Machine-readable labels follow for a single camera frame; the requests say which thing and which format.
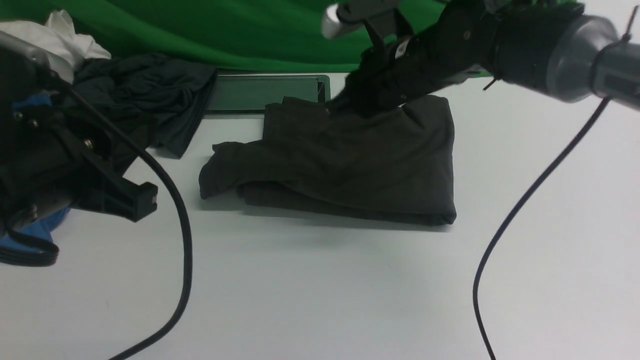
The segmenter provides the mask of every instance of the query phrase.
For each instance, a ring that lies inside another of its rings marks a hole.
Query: white table
[[[598,12],[624,23],[627,8]],[[334,94],[343,84],[332,75]],[[506,213],[597,106],[487,79],[439,94],[456,123],[459,217],[446,231],[202,201],[211,144],[260,138],[260,120],[204,120],[181,160],[160,158],[191,217],[191,302],[135,359],[487,359],[471,288]],[[481,284],[499,359],[640,354],[640,115],[611,104],[496,248]],[[161,183],[137,161],[132,181]],[[0,266],[0,358],[107,359],[156,331],[182,277],[165,189],[138,224],[73,212],[58,263]]]

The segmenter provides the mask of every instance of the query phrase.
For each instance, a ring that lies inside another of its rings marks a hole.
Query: white cloth
[[[74,22],[65,10],[52,12],[45,25],[22,20],[0,22],[0,31],[61,56],[74,71],[82,67],[85,59],[111,58],[93,37],[76,34]]]

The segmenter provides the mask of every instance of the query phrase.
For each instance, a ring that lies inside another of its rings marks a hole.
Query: green backdrop
[[[67,10],[78,32],[118,56],[159,51],[219,67],[272,72],[355,68],[371,43],[364,30],[338,40],[320,33],[332,0],[0,0],[0,19],[46,21]],[[416,31],[437,21],[444,6],[405,0]]]

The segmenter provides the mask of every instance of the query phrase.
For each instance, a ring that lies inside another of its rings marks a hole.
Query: black cable
[[[520,198],[520,200],[516,203],[516,206],[513,207],[509,215],[504,219],[502,225],[498,228],[498,231],[493,235],[489,246],[487,246],[484,255],[482,256],[482,260],[480,260],[480,265],[478,265],[478,270],[476,272],[476,278],[474,279],[474,311],[476,313],[476,320],[478,322],[478,328],[480,329],[480,334],[482,334],[482,339],[484,341],[484,345],[486,346],[487,351],[489,352],[489,356],[491,360],[495,360],[495,354],[493,353],[493,349],[491,348],[491,344],[489,343],[489,338],[487,338],[486,331],[484,330],[484,325],[482,323],[482,316],[480,315],[480,307],[478,305],[478,287],[480,286],[480,277],[482,276],[482,272],[484,270],[484,266],[486,262],[489,260],[489,256],[491,256],[491,252],[493,248],[504,234],[504,231],[509,227],[509,224],[516,217],[518,212],[522,209],[522,207],[527,203],[527,201],[531,198],[536,190],[542,185],[545,180],[553,173],[555,169],[564,161],[564,159],[573,151],[573,149],[580,143],[580,141],[587,135],[587,132],[593,127],[596,120],[602,115],[602,112],[605,110],[607,105],[609,104],[611,99],[606,98],[602,100],[596,111],[594,111],[593,115],[586,124],[582,127],[582,129],[578,132],[578,134],[571,140],[569,145],[567,145],[564,150],[556,157],[556,159],[545,169],[545,171],[540,175],[536,181],[531,185],[531,187],[524,193],[524,195]]]
[[[36,236],[13,230],[13,221],[7,221],[6,233],[16,243],[29,248],[28,251],[0,247],[0,263],[16,266],[51,266],[56,263],[60,249],[56,244]]]
[[[142,350],[153,345],[155,342],[167,335],[173,329],[175,324],[180,320],[180,317],[187,307],[189,295],[191,294],[191,279],[193,277],[193,245],[191,241],[191,226],[189,224],[189,215],[187,214],[187,208],[184,205],[184,201],[180,196],[178,188],[173,183],[173,180],[171,180],[169,174],[164,171],[164,169],[156,161],[156,159],[154,159],[147,151],[134,143],[133,140],[125,135],[125,133],[123,133],[119,128],[114,126],[111,121],[107,119],[107,117],[96,110],[89,102],[84,100],[76,91],[71,89],[69,85],[66,85],[66,87],[67,92],[74,98],[74,100],[76,100],[78,104],[95,115],[95,117],[97,118],[96,120],[98,120],[99,124],[102,127],[117,136],[119,140],[121,140],[124,144],[131,148],[136,153],[136,155],[138,155],[145,163],[147,163],[147,165],[158,175],[160,180],[166,186],[167,190],[169,190],[169,194],[175,202],[175,207],[178,209],[178,217],[180,218],[182,241],[184,243],[184,278],[182,280],[182,293],[180,294],[178,306],[169,321],[167,321],[167,323],[162,326],[160,330],[156,331],[153,335],[110,359],[124,360],[137,354],[138,352],[141,352]]]

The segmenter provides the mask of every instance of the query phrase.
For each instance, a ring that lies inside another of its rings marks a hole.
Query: black garment
[[[286,98],[266,108],[262,140],[213,146],[200,196],[240,186],[251,205],[451,224],[453,140],[449,103],[441,97],[372,119],[331,119],[320,104]]]
[[[215,78],[211,65],[145,54],[89,61],[76,74],[74,89],[100,110],[155,116],[159,131],[153,145],[181,157],[200,125]]]

